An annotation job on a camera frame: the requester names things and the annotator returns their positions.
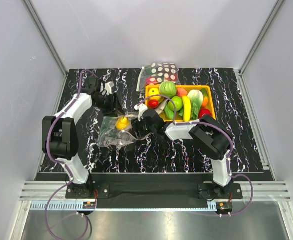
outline fruit basket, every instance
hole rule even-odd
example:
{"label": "fruit basket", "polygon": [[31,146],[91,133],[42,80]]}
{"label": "fruit basket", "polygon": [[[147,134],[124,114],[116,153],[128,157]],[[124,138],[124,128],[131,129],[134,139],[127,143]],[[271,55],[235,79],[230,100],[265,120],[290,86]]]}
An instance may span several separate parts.
{"label": "fruit basket", "polygon": [[[149,86],[146,86],[146,88],[145,88],[145,97],[146,97],[146,98],[149,97],[149,91],[150,91],[151,89],[154,89],[154,88],[157,88],[157,89],[158,89],[159,87],[160,87],[160,85],[149,85]],[[206,86],[206,85],[177,85],[176,88],[177,88],[177,89],[180,89],[180,88],[185,89],[188,93],[189,93],[191,90],[199,90],[199,91],[201,91],[201,90],[203,90],[203,89],[206,90],[207,95],[205,96],[205,98],[207,98],[207,99],[204,98],[203,101],[207,101],[207,104],[206,104],[206,106],[204,107],[204,109],[208,109],[208,110],[211,112],[212,117],[213,117],[214,119],[217,119],[217,118],[216,118],[216,112],[215,112],[214,105],[213,105],[213,99],[212,99],[212,94],[211,94],[211,88],[210,88],[209,86]],[[147,101],[145,102],[145,104],[146,104],[147,106],[149,106],[149,101],[147,100]],[[167,118],[165,112],[161,113],[161,114],[160,114],[160,117],[161,117],[165,122],[172,122],[171,119],[168,119],[168,118]],[[178,123],[182,123],[182,122],[184,122],[183,117],[181,117],[178,113],[176,114],[175,121],[178,122]]]}

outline green apple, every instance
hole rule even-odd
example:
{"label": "green apple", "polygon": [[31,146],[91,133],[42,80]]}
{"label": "green apple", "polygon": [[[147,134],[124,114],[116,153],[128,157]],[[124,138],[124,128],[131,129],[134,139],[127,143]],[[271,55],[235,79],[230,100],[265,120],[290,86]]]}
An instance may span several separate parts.
{"label": "green apple", "polygon": [[[174,104],[175,104],[175,107],[176,107],[176,111],[177,111],[177,112],[180,111],[180,110],[183,108],[183,101],[182,101],[182,98],[181,98],[181,97],[179,97],[179,96],[174,96],[174,97],[172,98],[172,101],[173,101]],[[174,111],[174,110],[175,110],[175,107],[173,106],[173,104],[172,104],[171,101],[168,102],[168,108],[169,108],[170,110]]]}

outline yellow toy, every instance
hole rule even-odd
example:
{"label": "yellow toy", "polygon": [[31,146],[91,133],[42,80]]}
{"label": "yellow toy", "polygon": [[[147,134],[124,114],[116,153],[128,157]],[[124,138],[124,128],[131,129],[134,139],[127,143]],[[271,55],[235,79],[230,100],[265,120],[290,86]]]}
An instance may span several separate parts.
{"label": "yellow toy", "polygon": [[119,130],[122,131],[124,129],[126,129],[127,127],[129,127],[131,125],[130,120],[127,117],[122,117],[119,118],[115,124],[115,127]]}
{"label": "yellow toy", "polygon": [[182,101],[184,107],[183,121],[189,122],[191,119],[191,100],[188,96],[183,96]]}

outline white wall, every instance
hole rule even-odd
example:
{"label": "white wall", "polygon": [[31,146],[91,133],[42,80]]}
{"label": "white wall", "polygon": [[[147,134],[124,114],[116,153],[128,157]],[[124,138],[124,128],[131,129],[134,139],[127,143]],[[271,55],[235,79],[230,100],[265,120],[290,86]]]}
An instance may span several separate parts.
{"label": "white wall", "polygon": [[32,0],[67,68],[240,68],[276,0]]}
{"label": "white wall", "polygon": [[293,202],[293,0],[286,1],[244,73],[272,164]]}
{"label": "white wall", "polygon": [[63,76],[21,0],[0,0],[0,240],[41,152],[42,119],[52,114]]}

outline lettuce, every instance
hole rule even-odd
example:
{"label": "lettuce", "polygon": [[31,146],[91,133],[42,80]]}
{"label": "lettuce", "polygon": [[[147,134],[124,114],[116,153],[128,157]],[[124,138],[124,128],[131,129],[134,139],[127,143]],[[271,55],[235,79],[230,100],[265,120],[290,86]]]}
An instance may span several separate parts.
{"label": "lettuce", "polygon": [[203,103],[203,93],[199,90],[191,90],[187,95],[191,100],[191,119],[199,118],[199,112]]}
{"label": "lettuce", "polygon": [[182,117],[183,118],[183,115],[185,114],[185,108],[183,107],[179,112],[178,112],[178,115],[180,116],[180,117]]}

